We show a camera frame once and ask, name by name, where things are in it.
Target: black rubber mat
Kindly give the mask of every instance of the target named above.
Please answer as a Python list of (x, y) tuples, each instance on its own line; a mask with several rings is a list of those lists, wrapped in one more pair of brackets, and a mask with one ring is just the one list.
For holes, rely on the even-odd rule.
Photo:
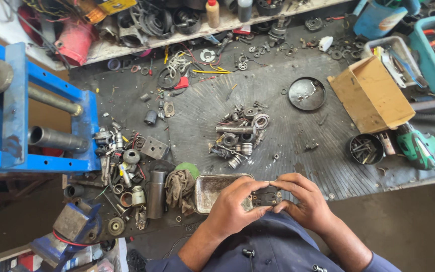
[[(175, 115), (168, 122), (174, 160), (196, 164), (201, 174), (250, 173), (257, 180), (274, 180), (283, 173), (299, 172), (317, 183), (326, 199), (334, 200), (383, 192), (411, 180), (435, 176), (435, 171), (418, 173), (405, 158), (396, 156), (368, 166), (348, 160), (345, 143), (359, 131), (326, 79), (340, 72), (338, 62), (321, 55), (194, 84), (172, 98)], [(321, 108), (302, 111), (292, 106), (287, 95), (281, 95), (282, 89), (288, 89), (300, 77), (314, 77), (323, 83), (327, 97)], [(217, 136), (216, 122), (231, 112), (233, 105), (250, 107), (255, 101), (269, 106), (263, 110), (270, 116), (266, 138), (253, 150), (249, 161), (230, 169), (226, 160), (209, 153), (209, 144)], [(319, 126), (326, 114), (328, 118)], [(306, 142), (313, 139), (319, 146), (305, 150)], [(276, 153), (280, 158), (275, 161)], [(389, 165), (386, 176), (377, 169), (385, 167), (381, 165)], [(295, 200), (288, 192), (284, 198)]]

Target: dirty cloth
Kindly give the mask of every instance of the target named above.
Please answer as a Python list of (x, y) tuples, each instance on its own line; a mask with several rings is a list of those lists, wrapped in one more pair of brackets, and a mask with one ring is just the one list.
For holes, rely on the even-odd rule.
[(189, 170), (172, 171), (165, 181), (166, 203), (171, 207), (179, 205), (185, 216), (194, 212), (192, 192), (196, 181)]

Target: hand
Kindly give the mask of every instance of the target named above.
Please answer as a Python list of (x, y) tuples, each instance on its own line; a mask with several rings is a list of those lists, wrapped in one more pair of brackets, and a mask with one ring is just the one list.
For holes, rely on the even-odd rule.
[(318, 186), (298, 173), (279, 176), (270, 185), (291, 192), (299, 200), (293, 202), (284, 200), (273, 209), (275, 213), (285, 210), (295, 221), (318, 235), (325, 234), (333, 228), (338, 219), (330, 211)]
[(205, 225), (209, 234), (219, 240), (240, 232), (271, 209), (271, 206), (263, 206), (246, 212), (241, 203), (251, 192), (269, 185), (269, 182), (257, 182), (249, 177), (238, 178), (221, 191), (209, 216), (201, 226)]

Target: plastic bottle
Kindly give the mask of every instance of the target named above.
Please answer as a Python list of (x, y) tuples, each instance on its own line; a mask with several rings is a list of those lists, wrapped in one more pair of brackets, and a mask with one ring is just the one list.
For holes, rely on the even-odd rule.
[(252, 5), (253, 0), (238, 0), (238, 18), (240, 22), (248, 22), (251, 19)]
[(219, 3), (216, 0), (207, 0), (206, 13), (209, 27), (217, 28), (219, 26)]

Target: green power drill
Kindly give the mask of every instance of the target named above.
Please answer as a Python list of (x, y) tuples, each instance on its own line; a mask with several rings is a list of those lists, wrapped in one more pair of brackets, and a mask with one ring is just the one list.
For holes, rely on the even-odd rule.
[(435, 168), (435, 137), (422, 134), (411, 124), (405, 123), (397, 128), (397, 143), (411, 164), (419, 170)]

